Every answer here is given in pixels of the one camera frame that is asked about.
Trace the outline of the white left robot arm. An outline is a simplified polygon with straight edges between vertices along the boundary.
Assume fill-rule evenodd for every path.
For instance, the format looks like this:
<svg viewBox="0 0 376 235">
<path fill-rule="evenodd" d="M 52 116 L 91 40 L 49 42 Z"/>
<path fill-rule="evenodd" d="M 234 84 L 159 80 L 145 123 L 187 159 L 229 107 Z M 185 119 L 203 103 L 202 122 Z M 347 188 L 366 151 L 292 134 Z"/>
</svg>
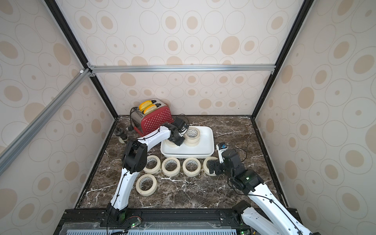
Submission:
<svg viewBox="0 0 376 235">
<path fill-rule="evenodd" d="M 164 123 L 148 135 L 128 141 L 122 157 L 119 184 L 106 208 L 109 221 L 117 225 L 126 221 L 129 196 L 138 174 L 147 165 L 148 151 L 165 140 L 180 146 L 185 140 L 184 134 L 188 129 L 189 125 L 184 120 L 176 118 L 173 123 Z"/>
</svg>

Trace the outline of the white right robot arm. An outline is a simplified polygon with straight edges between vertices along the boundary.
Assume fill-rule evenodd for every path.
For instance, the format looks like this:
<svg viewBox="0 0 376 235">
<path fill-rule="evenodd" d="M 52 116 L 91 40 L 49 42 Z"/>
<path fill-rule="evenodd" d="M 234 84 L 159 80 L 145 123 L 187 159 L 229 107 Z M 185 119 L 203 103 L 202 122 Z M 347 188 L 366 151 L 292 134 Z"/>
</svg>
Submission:
<svg viewBox="0 0 376 235">
<path fill-rule="evenodd" d="M 250 198 L 266 214 L 261 215 L 252 206 L 238 206 L 235 214 L 240 223 L 246 224 L 260 235 L 312 235 L 273 195 L 260 176 L 242 163 L 209 161 L 209 173 L 224 174 L 237 193 Z"/>
</svg>

